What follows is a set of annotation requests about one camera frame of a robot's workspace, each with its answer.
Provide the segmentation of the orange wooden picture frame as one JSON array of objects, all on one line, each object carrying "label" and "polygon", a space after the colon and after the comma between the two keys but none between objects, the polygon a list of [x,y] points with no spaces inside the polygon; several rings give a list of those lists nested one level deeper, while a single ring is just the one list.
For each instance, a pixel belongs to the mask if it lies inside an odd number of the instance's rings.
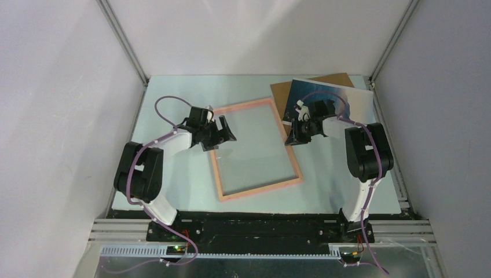
[{"label": "orange wooden picture frame", "polygon": [[218,199],[227,202],[304,181],[271,97],[218,108],[235,141],[211,151]]}]

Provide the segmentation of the blue landscape photo print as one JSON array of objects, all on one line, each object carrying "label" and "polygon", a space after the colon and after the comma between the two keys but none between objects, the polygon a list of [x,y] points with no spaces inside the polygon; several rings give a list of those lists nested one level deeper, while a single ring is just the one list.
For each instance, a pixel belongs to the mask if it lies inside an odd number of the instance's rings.
[{"label": "blue landscape photo print", "polygon": [[373,93],[369,90],[294,78],[288,92],[285,111],[280,113],[286,125],[298,117],[295,110],[298,100],[302,100],[305,106],[318,100],[333,100],[336,114],[355,122],[368,123],[372,120]]}]

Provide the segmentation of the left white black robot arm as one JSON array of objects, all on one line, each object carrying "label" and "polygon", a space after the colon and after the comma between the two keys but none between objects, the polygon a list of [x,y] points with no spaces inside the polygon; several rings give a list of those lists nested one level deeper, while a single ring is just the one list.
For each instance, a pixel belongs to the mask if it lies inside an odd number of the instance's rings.
[{"label": "left white black robot arm", "polygon": [[125,144],[113,187],[130,204],[141,206],[153,221],[161,222],[160,233],[167,240],[176,241],[183,234],[183,226],[175,220],[177,209],[162,191],[164,164],[195,145],[207,152],[235,140],[225,116],[215,118],[211,108],[191,107],[189,115],[169,133],[145,145],[132,141]]}]

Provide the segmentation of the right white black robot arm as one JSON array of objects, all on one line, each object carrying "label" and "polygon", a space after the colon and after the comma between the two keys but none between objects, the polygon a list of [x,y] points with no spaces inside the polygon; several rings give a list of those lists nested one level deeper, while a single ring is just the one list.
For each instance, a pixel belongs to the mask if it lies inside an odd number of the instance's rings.
[{"label": "right white black robot arm", "polygon": [[304,145],[313,136],[337,137],[345,141],[347,167],[355,179],[352,196],[339,211],[337,235],[352,242],[368,233],[369,205],[380,180],[394,167],[394,157],[381,123],[364,125],[335,113],[334,101],[297,101],[297,118],[291,121],[286,146]]}]

